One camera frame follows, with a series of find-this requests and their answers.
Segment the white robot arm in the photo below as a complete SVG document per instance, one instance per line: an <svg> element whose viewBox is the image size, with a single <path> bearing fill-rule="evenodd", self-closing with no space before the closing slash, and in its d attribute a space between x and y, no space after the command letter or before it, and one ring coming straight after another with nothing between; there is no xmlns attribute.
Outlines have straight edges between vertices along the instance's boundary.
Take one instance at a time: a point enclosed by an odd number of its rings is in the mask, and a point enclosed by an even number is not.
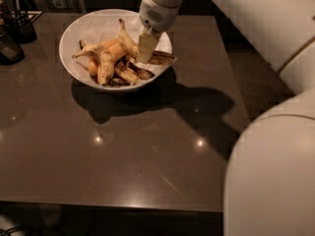
<svg viewBox="0 0 315 236"><path fill-rule="evenodd" d="M149 55L182 0L142 0ZM315 236L315 0L212 0L260 59L239 57L252 121L230 154L224 236Z"/></svg>

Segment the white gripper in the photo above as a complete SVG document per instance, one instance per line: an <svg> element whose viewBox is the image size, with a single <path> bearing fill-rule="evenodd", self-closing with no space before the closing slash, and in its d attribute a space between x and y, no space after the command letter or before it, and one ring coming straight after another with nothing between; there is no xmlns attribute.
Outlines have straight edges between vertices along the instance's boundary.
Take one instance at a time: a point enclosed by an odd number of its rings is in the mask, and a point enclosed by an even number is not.
<svg viewBox="0 0 315 236"><path fill-rule="evenodd" d="M139 35L138 61L144 64L150 61L159 37L173 25L179 6L178 0L142 0L139 15L144 33Z"/></svg>

